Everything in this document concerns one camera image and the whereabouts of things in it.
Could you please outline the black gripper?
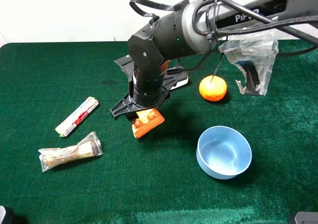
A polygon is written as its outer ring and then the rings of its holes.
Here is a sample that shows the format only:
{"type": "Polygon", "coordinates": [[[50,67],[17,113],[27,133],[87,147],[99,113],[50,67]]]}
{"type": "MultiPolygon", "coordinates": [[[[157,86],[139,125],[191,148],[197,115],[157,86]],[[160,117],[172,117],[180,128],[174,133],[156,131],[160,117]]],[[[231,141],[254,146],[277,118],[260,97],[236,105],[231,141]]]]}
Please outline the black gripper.
{"type": "MultiPolygon", "coordinates": [[[[139,117],[142,123],[148,123],[156,117],[156,109],[170,99],[170,91],[163,87],[163,80],[167,68],[161,78],[154,81],[145,81],[139,77],[137,69],[130,55],[123,56],[115,61],[121,71],[128,78],[128,93],[110,109],[110,113],[116,120],[120,116],[126,116],[128,120],[139,117]]],[[[177,65],[170,69],[183,69],[181,60],[177,60],[177,65]]]]}

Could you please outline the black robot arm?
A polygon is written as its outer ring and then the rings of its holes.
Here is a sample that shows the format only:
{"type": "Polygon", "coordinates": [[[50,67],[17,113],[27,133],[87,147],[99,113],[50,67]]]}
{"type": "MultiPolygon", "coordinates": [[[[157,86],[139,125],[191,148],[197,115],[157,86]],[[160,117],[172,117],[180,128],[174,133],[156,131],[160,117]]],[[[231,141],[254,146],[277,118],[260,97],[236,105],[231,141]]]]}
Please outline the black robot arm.
{"type": "Polygon", "coordinates": [[[128,93],[110,109],[114,119],[136,119],[137,112],[158,108],[173,86],[187,76],[171,60],[214,52],[231,35],[278,29],[317,48],[316,37],[295,28],[318,24],[318,0],[183,0],[170,6],[130,0],[131,8],[150,21],[128,40],[128,55],[116,60],[128,78],[128,93]]]}

